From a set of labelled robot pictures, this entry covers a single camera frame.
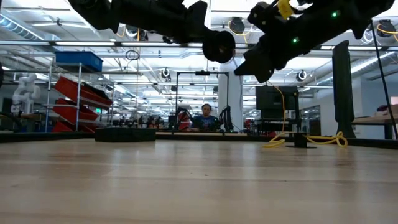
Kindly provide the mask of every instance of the metal shelving unit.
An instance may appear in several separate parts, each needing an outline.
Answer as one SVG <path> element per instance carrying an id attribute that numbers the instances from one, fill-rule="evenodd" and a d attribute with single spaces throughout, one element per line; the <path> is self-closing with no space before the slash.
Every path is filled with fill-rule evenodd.
<path id="1" fill-rule="evenodd" d="M 78 67 L 78 92 L 77 92 L 77 101 L 75 102 L 76 105 L 51 105 L 50 104 L 50 93 L 51 93 L 51 81 L 52 81 L 52 72 L 53 72 L 53 67 L 54 66 L 60 66 L 60 65 L 66 65 L 68 67 Z M 80 101 L 86 101 L 86 102 L 90 102 L 94 105 L 98 105 L 98 106 L 102 106 L 102 107 L 107 107 L 108 109 L 108 114 L 109 111 L 111 113 L 111 121 L 113 119 L 113 104 L 109 107 L 109 105 L 103 104 L 103 103 L 99 103 L 84 97 L 80 96 L 80 92 L 81 92 L 81 76 L 83 74 L 83 69 L 85 71 L 90 71 L 90 68 L 84 66 L 82 63 L 79 64 L 62 64 L 62 63 L 54 63 L 52 62 L 51 66 L 50 66 L 50 70 L 49 70 L 49 84 L 47 87 L 47 104 L 43 105 L 44 107 L 46 107 L 46 115 L 45 115 L 45 132 L 47 132 L 48 129 L 48 123 L 49 123 L 49 112 L 50 112 L 50 108 L 53 108 L 54 106 L 60 106 L 60 107 L 72 107 L 72 108 L 76 108 L 76 123 L 75 123 L 75 131 L 78 131 L 78 126 L 79 124 L 98 124 L 98 125 L 104 125 L 104 123 L 102 123 L 101 121 L 88 121 L 88 120 L 84 120 L 84 119 L 79 119 L 79 112 L 80 112 Z M 103 75 L 98 75 L 98 73 L 96 72 L 92 72 L 90 73 L 92 75 L 97 75 L 99 77 L 102 77 L 103 80 L 105 80 L 105 78 L 103 77 Z"/>

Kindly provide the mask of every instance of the red storage bin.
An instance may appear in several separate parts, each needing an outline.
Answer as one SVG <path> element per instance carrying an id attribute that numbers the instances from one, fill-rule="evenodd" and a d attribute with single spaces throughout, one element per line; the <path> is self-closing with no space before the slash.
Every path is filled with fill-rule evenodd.
<path id="1" fill-rule="evenodd" d="M 60 77 L 54 88 L 72 101 L 77 102 L 77 82 L 69 80 L 65 77 Z M 113 103 L 112 100 L 105 99 L 97 95 L 95 92 L 83 85 L 80 85 L 80 97 L 81 104 L 95 106 L 101 109 L 108 109 Z"/>
<path id="2" fill-rule="evenodd" d="M 73 105 L 75 106 L 76 103 L 70 101 L 70 100 L 65 100 L 62 98 L 59 98 L 57 102 L 55 103 L 57 105 Z M 61 117 L 69 121 L 71 124 L 76 124 L 76 112 L 77 108 L 74 107 L 64 107 L 64 106 L 54 106 L 53 111 L 59 114 Z M 88 108 L 84 107 L 83 105 L 80 105 L 79 109 L 79 120 L 88 120 L 88 121 L 95 121 L 97 119 L 98 115 L 92 110 L 89 110 Z"/>
<path id="3" fill-rule="evenodd" d="M 94 131 L 91 128 L 86 127 L 85 125 L 79 125 L 78 129 L 79 131 L 84 131 L 86 133 L 94 133 Z M 52 132 L 53 133 L 74 132 L 75 130 L 76 127 L 74 125 L 71 125 L 66 121 L 57 121 Z"/>

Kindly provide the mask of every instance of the wooden table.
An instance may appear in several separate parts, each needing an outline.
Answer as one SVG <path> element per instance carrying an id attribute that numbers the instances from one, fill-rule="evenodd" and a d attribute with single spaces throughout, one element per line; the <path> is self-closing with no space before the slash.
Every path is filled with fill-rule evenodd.
<path id="1" fill-rule="evenodd" d="M 398 114 L 394 114 L 393 116 L 396 123 L 398 123 Z M 392 122 L 390 115 L 355 118 L 352 124 L 363 126 L 384 126 L 384 139 L 392 139 Z"/>
<path id="2" fill-rule="evenodd" d="M 0 144 L 0 223 L 396 223 L 398 151 Z"/>

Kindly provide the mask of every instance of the black monitor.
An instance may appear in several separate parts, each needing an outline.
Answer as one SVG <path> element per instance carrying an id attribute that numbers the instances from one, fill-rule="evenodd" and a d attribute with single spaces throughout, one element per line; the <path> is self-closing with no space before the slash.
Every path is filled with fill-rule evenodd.
<path id="1" fill-rule="evenodd" d="M 297 87 L 280 86 L 278 89 L 283 93 L 285 100 L 285 110 L 295 110 L 295 94 L 299 93 Z M 282 112 L 282 95 L 273 86 L 257 86 L 256 109 L 279 110 Z"/>

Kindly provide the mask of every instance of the yellow cable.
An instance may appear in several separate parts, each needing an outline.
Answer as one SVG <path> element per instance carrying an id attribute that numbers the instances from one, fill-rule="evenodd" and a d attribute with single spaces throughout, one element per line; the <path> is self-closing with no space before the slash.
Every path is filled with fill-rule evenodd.
<path id="1" fill-rule="evenodd" d="M 389 32 L 386 30 L 383 30 L 380 28 L 381 24 L 377 25 L 377 29 L 385 34 L 392 34 L 394 36 L 394 38 L 396 39 L 396 41 L 398 41 L 398 37 L 396 36 L 396 34 L 398 34 L 398 32 Z"/>
<path id="2" fill-rule="evenodd" d="M 251 30 L 253 29 L 253 24 L 251 24 L 250 31 L 247 32 L 247 33 L 245 33 L 245 34 L 237 34 L 237 33 L 235 33 L 235 32 L 231 29 L 231 21 L 228 21 L 228 28 L 229 28 L 229 30 L 230 30 L 233 34 L 243 36 L 244 42 L 245 42 L 245 44 L 247 44 L 247 43 L 248 43 L 248 40 L 246 39 L 246 35 L 248 35 L 248 34 L 251 33 Z"/>
<path id="3" fill-rule="evenodd" d="M 126 34 L 126 26 L 124 26 L 123 34 L 122 34 L 122 35 L 119 35 L 118 33 L 116 33 L 116 35 L 117 35 L 118 37 L 120 37 L 120 38 L 123 38 L 125 34 Z"/>
<path id="4" fill-rule="evenodd" d="M 289 134 L 289 133 L 294 133 L 294 132 L 285 132 L 285 96 L 282 93 L 282 91 L 277 87 L 274 86 L 274 88 L 276 90 L 278 90 L 278 92 L 282 95 L 282 107 L 283 107 L 283 123 L 282 123 L 282 133 L 278 134 L 277 136 L 273 137 L 268 144 L 263 145 L 262 147 L 264 148 L 272 148 L 272 147 L 276 147 L 276 146 L 280 146 L 281 144 L 285 143 L 286 140 L 285 139 L 281 139 L 281 140 L 276 140 L 279 137 L 281 137 L 284 134 Z M 322 139 L 322 140 L 329 140 L 327 142 L 316 142 L 313 139 Z M 343 136 L 343 132 L 340 131 L 339 133 L 337 133 L 337 135 L 332 136 L 332 137 L 324 137 L 324 136 L 307 136 L 307 140 L 314 143 L 314 144 L 319 144 L 319 145 L 323 145 L 323 144 L 332 144 L 334 142 L 337 142 L 337 145 L 339 145 L 340 147 L 346 147 L 348 145 L 348 141 L 347 139 Z"/>

